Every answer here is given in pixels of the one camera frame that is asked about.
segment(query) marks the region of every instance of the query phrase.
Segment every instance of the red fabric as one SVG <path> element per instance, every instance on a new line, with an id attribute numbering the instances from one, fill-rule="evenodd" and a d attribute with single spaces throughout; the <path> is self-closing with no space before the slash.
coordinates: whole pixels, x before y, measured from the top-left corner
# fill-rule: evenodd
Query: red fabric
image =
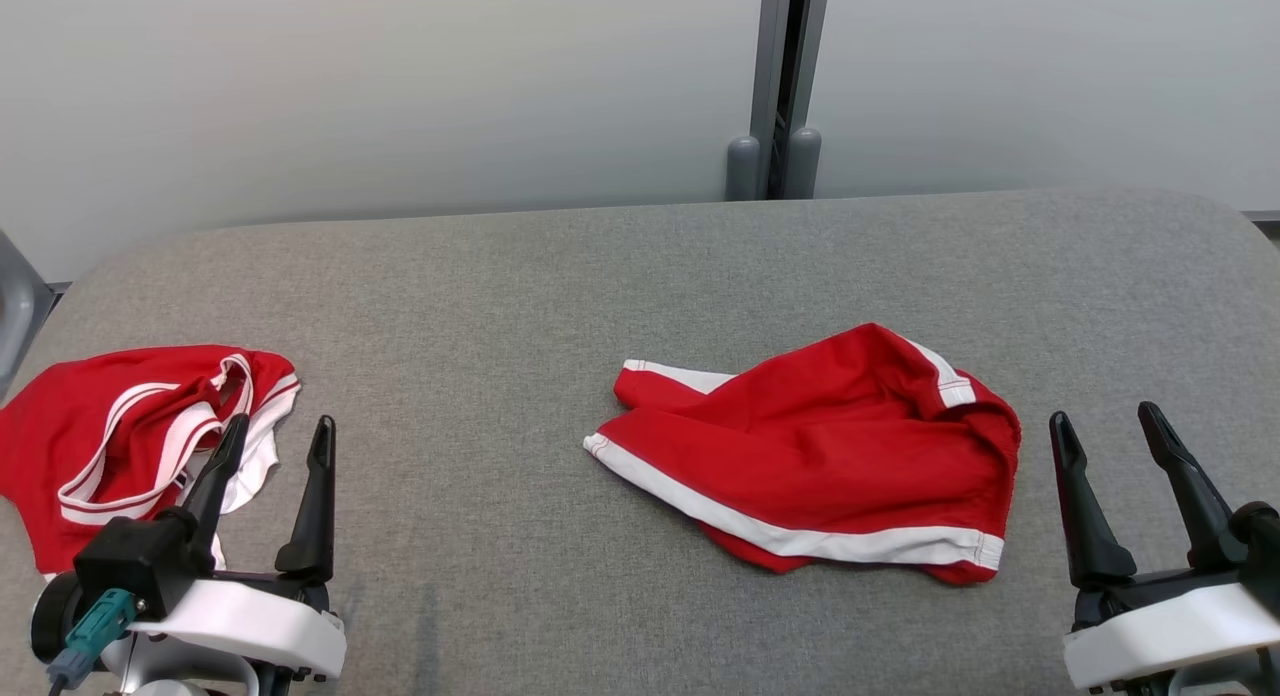
<path id="1" fill-rule="evenodd" d="M 955 381 L 952 397 L 964 391 L 973 403 L 948 408 L 940 381 Z M 828 534 L 957 527 L 1004 539 L 1018 417 L 968 374 L 943 376 L 887 328 L 865 324 L 781 354 L 705 395 L 635 368 L 623 368 L 614 391 L 631 411 L 600 435 L 754 519 Z M 701 527 L 778 573 L 813 560 Z M 995 576 L 969 560 L 923 568 L 956 583 Z"/>
<path id="2" fill-rule="evenodd" d="M 100 528 L 73 519 L 111 514 L 67 504 L 61 487 L 87 484 L 84 502 L 132 498 L 141 508 L 151 500 L 141 495 L 163 490 L 147 509 L 146 517 L 154 516 L 178 498 L 182 487 L 174 478 L 197 438 L 204 436 L 201 447 L 214 447 L 233 413 L 255 415 L 266 400 L 296 389 L 288 360 L 232 345 L 120 351 L 46 368 L 0 409 L 0 496 L 17 505 L 36 568 L 72 568 L 72 557 Z M 123 399 L 128 391 L 133 397 Z M 114 415 L 118 423 L 106 438 L 97 477 L 91 464 Z"/>

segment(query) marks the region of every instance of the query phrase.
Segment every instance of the white stripe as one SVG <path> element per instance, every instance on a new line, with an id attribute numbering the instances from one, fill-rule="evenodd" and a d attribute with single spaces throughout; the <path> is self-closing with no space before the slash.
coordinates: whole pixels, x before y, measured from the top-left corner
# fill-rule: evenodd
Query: white stripe
<path id="1" fill-rule="evenodd" d="M 223 554 L 223 541 L 214 534 L 214 541 L 209 545 L 209 553 L 214 557 L 214 569 L 227 571 L 227 557 Z"/>
<path id="2" fill-rule="evenodd" d="M 197 403 L 187 406 L 169 423 L 169 430 L 164 435 L 164 447 L 160 449 L 160 466 L 156 468 L 155 487 L 168 487 L 174 482 L 174 478 L 178 478 L 178 473 L 191 459 L 191 453 L 196 450 L 195 441 L 189 440 L 192 431 L 210 418 L 214 421 L 218 418 L 218 415 L 214 413 L 214 406 L 206 400 L 197 400 Z M 184 452 L 183 447 L 187 445 L 191 449 Z"/>
<path id="3" fill-rule="evenodd" d="M 922 357 L 928 358 L 933 368 L 938 370 L 938 395 L 942 397 L 942 406 L 946 408 L 955 408 L 955 406 L 964 404 L 977 404 L 978 395 L 973 391 L 973 381 L 968 377 L 960 376 L 956 368 L 951 368 L 946 358 L 940 357 L 937 351 L 925 349 L 923 345 L 916 344 L 914 340 L 902 336 L 902 340 L 908 344 L 914 345 L 916 351 L 920 352 Z"/>
<path id="4" fill-rule="evenodd" d="M 275 381 L 275 386 L 271 386 L 271 390 L 266 391 L 266 395 L 262 397 L 262 404 L 266 404 L 270 399 L 273 399 L 273 397 L 275 397 L 275 394 L 279 394 L 279 391 L 284 391 L 285 389 L 288 389 L 288 386 L 293 386 L 294 383 L 297 381 L 298 381 L 298 374 L 284 374 L 284 377 L 280 377 L 279 381 Z"/>
<path id="5" fill-rule="evenodd" d="M 214 377 L 214 381 L 216 383 L 216 386 L 219 386 L 219 389 L 221 389 L 223 383 L 227 383 L 227 376 L 230 371 L 227 367 L 228 363 L 238 365 L 238 367 L 241 367 L 241 371 L 244 372 L 244 383 L 243 385 L 241 385 L 239 399 L 236 402 L 236 409 L 234 412 L 232 412 L 232 415 L 248 413 L 248 409 L 253 408 L 253 372 L 250 371 L 248 361 L 242 354 L 229 354 L 229 357 L 221 360 L 221 368 L 223 368 L 221 376 Z"/>
<path id="6" fill-rule="evenodd" d="M 266 473 L 271 471 L 271 467 L 280 463 L 279 455 L 275 453 L 275 432 L 271 430 L 280 418 L 284 418 L 293 409 L 293 399 L 297 394 L 296 386 L 279 391 L 270 400 L 265 400 L 259 412 L 248 418 L 241 467 L 227 482 L 227 493 L 223 495 L 221 512 L 224 514 L 247 504 L 252 496 L 262 490 Z"/>
<path id="7" fill-rule="evenodd" d="M 710 394 L 710 391 L 719 389 L 723 383 L 736 376 L 736 374 L 717 374 L 712 371 L 676 368 L 673 365 L 653 363 L 646 362 L 645 360 L 626 360 L 622 362 L 622 368 L 625 368 L 625 371 L 648 371 L 659 374 L 659 376 L 667 376 L 672 381 L 684 383 L 685 386 L 690 386 L 690 389 L 699 391 L 699 394 Z"/>
<path id="8" fill-rule="evenodd" d="M 218 418 L 212 417 L 206 417 L 202 423 L 183 423 L 180 429 L 184 429 L 186 432 L 180 435 L 182 438 L 174 438 L 172 449 L 177 455 L 174 455 L 170 461 L 178 463 L 178 468 L 182 468 L 182 466 L 191 459 L 191 454 L 195 452 L 200 438 L 206 432 L 218 431 L 221 425 L 218 422 Z M 169 447 L 170 443 L 166 436 L 165 449 L 169 449 Z M 169 487 L 169 484 L 172 484 L 172 478 L 164 485 L 152 487 L 152 490 L 146 491 L 146 494 L 138 494 L 136 496 L 128 496 L 128 499 L 118 499 L 102 504 L 67 502 L 61 505 L 61 516 L 70 523 L 82 523 L 87 526 L 102 526 L 115 517 L 142 518 L 151 509 L 154 509 L 157 503 L 160 503 L 160 496 L 164 495 L 165 487 Z"/>
<path id="9" fill-rule="evenodd" d="M 631 484 L 681 509 L 686 516 L 721 528 L 781 557 L 817 557 L 832 560 L 858 560 L 878 564 L 954 564 L 969 560 L 996 571 L 1005 541 L 978 528 L 918 526 L 884 528 L 872 534 L 832 534 L 808 528 L 783 528 L 749 517 L 730 505 L 694 491 L 594 432 L 582 447 L 600 463 Z"/>
<path id="10" fill-rule="evenodd" d="M 79 473 L 59 487 L 59 502 L 65 503 L 67 499 L 88 499 L 88 496 L 92 496 L 102 482 L 102 468 L 106 463 L 102 455 L 106 450 L 106 441 L 110 440 L 111 432 L 115 431 L 115 426 L 120 422 L 120 418 L 124 418 L 124 413 L 142 399 L 146 399 L 146 397 L 159 394 L 160 391 L 173 391 L 177 388 L 178 383 L 141 383 L 132 389 L 124 390 L 106 412 L 106 426 L 102 429 L 101 444 L 99 444 L 97 450 L 93 452 L 88 463 L 84 464 Z"/>

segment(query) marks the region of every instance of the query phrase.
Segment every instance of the metal frame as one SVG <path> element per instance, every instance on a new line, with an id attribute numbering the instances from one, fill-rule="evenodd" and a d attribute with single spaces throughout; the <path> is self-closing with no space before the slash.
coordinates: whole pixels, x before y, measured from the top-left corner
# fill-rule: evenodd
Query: metal frame
<path id="1" fill-rule="evenodd" d="M 0 232 L 0 397 L 51 308 L 54 290 Z"/>
<path id="2" fill-rule="evenodd" d="M 759 143 L 755 170 L 755 198 L 763 200 L 773 159 L 773 127 L 778 114 L 782 58 L 791 0 L 760 0 L 760 29 L 755 41 L 755 84 L 751 91 L 751 130 Z"/>
<path id="3" fill-rule="evenodd" d="M 813 75 L 818 68 L 818 44 L 822 41 L 822 22 L 827 18 L 827 0 L 809 0 L 800 24 L 800 64 L 795 84 L 791 84 L 791 122 L 787 134 L 808 125 L 809 97 L 813 96 Z"/>

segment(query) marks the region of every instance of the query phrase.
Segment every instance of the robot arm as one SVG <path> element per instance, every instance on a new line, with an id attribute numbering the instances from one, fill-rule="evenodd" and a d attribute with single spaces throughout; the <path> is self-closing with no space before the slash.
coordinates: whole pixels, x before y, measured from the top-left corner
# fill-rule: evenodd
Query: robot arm
<path id="1" fill-rule="evenodd" d="M 280 696 L 292 681 L 342 673 L 347 640 L 329 610 L 333 577 L 335 427 L 323 417 L 307 455 L 307 485 L 278 573 L 218 572 L 211 545 L 223 495 L 239 467 L 247 417 L 223 434 L 183 505 L 156 519 L 115 518 L 46 586 L 32 614 L 32 651 L 58 668 L 72 628 L 120 590 L 136 621 L 101 651 L 95 670 L 122 677 L 120 692 L 202 693 L 186 678 L 243 683 L 248 696 Z M 83 673 L 56 672 L 76 687 Z"/>
<path id="2" fill-rule="evenodd" d="M 1280 518 L 1262 503 L 1231 514 L 1211 478 L 1152 403 L 1138 420 L 1172 486 L 1190 550 L 1188 569 L 1138 574 L 1111 532 L 1085 476 L 1087 459 L 1065 413 L 1050 420 L 1071 585 L 1079 592 L 1065 637 L 1076 687 L 1176 695 L 1240 682 L 1280 696 Z"/>

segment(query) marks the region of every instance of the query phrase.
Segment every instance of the gray fabric surface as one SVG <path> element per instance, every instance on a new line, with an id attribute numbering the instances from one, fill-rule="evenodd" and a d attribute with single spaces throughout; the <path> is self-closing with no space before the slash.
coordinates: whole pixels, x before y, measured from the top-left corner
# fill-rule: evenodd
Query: gray fabric surface
<path id="1" fill-rule="evenodd" d="M 877 321 L 1023 418 L 1000 576 L 771 576 L 593 462 L 622 358 L 709 371 Z M 1187 549 L 1135 418 L 1164 406 L 1233 504 L 1280 499 L 1280 258 L 1221 205 L 1028 191 L 252 226 L 97 267 L 18 376 L 137 345 L 279 351 L 303 389 L 283 466 L 224 519 L 269 567 L 320 413 L 339 438 L 335 608 L 316 693 L 1068 693 L 1071 619 L 1046 423 L 1068 409 L 1140 568 Z M 0 504 L 0 672 L 41 590 Z"/>

